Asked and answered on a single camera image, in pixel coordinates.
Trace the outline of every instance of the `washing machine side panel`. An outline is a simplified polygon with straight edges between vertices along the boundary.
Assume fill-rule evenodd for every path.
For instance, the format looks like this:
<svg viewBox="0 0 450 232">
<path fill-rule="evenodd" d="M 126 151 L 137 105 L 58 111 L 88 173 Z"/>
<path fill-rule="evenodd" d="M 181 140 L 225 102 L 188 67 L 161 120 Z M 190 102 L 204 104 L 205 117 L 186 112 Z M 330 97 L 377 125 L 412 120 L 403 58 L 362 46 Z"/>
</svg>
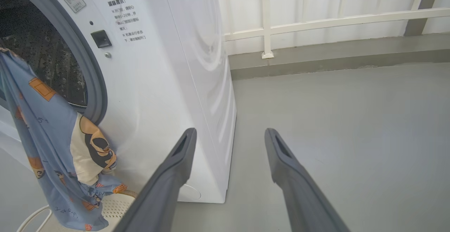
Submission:
<svg viewBox="0 0 450 232">
<path fill-rule="evenodd" d="M 187 109 L 191 115 L 194 126 L 198 132 L 196 155 L 203 153 L 203 159 L 194 159 L 194 166 L 190 186 L 201 191 L 201 199 L 198 202 L 223 203 L 225 190 L 219 187 L 223 181 L 223 168 L 216 156 L 214 143 L 211 138 L 207 118 L 202 110 L 198 97 L 198 87 L 194 85 L 190 67 L 187 63 L 185 50 L 180 42 L 179 28 L 176 27 L 168 0 L 146 0 L 151 5 L 150 12 L 155 17 L 159 35 L 170 58 L 170 67 L 173 69 Z"/>
<path fill-rule="evenodd" d="M 221 173 L 218 184 L 225 194 L 236 105 L 218 0 L 169 0 L 169 5 L 214 144 Z"/>
</svg>

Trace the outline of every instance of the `concrete floor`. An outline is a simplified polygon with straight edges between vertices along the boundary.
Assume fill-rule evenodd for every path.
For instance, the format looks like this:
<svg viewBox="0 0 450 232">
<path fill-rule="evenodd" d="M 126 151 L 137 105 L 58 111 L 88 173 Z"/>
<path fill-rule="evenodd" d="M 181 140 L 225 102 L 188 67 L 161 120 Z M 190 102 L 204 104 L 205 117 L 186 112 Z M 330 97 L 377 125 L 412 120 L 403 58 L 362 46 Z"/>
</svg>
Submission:
<svg viewBox="0 0 450 232">
<path fill-rule="evenodd" d="M 224 204 L 178 203 L 172 231 L 290 230 L 264 131 L 278 130 L 353 232 L 450 227 L 450 64 L 234 81 Z"/>
</svg>

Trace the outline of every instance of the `white railing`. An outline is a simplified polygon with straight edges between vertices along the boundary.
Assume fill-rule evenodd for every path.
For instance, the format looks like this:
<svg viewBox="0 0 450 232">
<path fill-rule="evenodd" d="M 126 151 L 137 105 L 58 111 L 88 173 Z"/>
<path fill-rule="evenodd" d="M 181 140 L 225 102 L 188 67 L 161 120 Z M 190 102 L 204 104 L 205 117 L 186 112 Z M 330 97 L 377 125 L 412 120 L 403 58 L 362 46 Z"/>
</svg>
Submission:
<svg viewBox="0 0 450 232">
<path fill-rule="evenodd" d="M 262 0 L 262 28 L 238 31 L 234 32 L 232 15 L 230 8 L 230 0 L 226 1 L 226 7 L 228 11 L 228 25 L 230 26 L 231 33 L 225 34 L 225 41 L 234 41 L 245 38 L 264 37 L 264 52 L 262 53 L 262 59 L 273 58 L 273 53 L 270 44 L 270 36 L 274 34 L 298 32 L 312 29 L 346 26 L 354 24 L 367 24 L 374 22 L 386 22 L 396 20 L 408 20 L 408 19 L 427 19 L 450 16 L 450 8 L 432 8 L 432 9 L 418 9 L 421 0 L 414 0 L 411 11 L 397 11 L 380 13 L 381 0 L 377 0 L 376 13 L 349 16 L 344 17 L 344 3 L 345 0 L 339 0 L 338 18 L 336 19 L 322 19 L 305 22 L 304 15 L 302 14 L 301 22 L 294 24 L 270 25 L 270 0 Z M 303 0 L 303 13 L 306 13 L 307 0 Z"/>
</svg>

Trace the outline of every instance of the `washing machine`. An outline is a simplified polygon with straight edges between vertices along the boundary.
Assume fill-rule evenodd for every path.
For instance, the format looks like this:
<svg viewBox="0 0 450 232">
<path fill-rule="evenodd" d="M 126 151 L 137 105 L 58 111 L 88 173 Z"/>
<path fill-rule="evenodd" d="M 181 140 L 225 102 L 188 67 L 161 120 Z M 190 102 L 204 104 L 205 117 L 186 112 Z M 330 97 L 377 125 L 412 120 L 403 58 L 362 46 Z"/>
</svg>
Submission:
<svg viewBox="0 0 450 232">
<path fill-rule="evenodd" d="M 192 172 L 179 201 L 225 201 L 236 104 L 218 0 L 6 2 L 22 13 L 0 6 L 21 20 L 9 33 L 28 30 L 2 34 L 1 43 L 100 127 L 117 152 L 116 176 L 131 190 L 140 191 L 179 136 L 194 127 Z M 0 132 L 0 142 L 8 142 L 2 147 L 27 166 L 24 153 L 8 148 L 20 140 L 3 107 Z"/>
</svg>

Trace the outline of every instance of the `clothes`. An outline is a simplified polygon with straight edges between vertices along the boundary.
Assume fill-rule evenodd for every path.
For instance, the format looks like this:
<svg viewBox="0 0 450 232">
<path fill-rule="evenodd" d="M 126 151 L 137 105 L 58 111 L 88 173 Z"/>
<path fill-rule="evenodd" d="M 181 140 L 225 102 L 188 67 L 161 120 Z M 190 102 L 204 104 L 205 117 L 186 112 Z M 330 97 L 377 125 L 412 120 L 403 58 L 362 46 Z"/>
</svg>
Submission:
<svg viewBox="0 0 450 232">
<path fill-rule="evenodd" d="M 108 141 L 24 60 L 3 48 L 0 71 L 28 160 L 58 221 L 87 231 L 108 226 L 101 199 L 127 189 L 109 173 L 117 158 Z"/>
</svg>

